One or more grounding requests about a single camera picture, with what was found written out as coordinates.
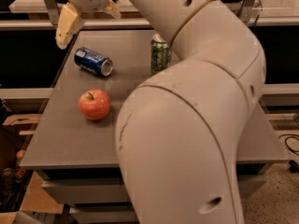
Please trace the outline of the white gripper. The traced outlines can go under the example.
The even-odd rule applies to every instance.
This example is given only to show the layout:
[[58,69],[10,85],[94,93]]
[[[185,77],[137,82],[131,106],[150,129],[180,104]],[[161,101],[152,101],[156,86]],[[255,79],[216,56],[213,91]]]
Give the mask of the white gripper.
[[83,27],[81,12],[97,12],[100,9],[114,19],[121,18],[121,12],[112,0],[67,0],[63,5],[56,29],[56,44],[59,49],[66,49],[73,36]]

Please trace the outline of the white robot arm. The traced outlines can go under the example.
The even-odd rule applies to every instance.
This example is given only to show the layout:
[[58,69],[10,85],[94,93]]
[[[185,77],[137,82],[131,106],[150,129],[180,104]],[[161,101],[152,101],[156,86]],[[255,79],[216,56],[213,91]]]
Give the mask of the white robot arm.
[[130,0],[178,62],[119,112],[115,143],[140,224],[244,224],[236,152],[265,80],[263,48],[220,0]]

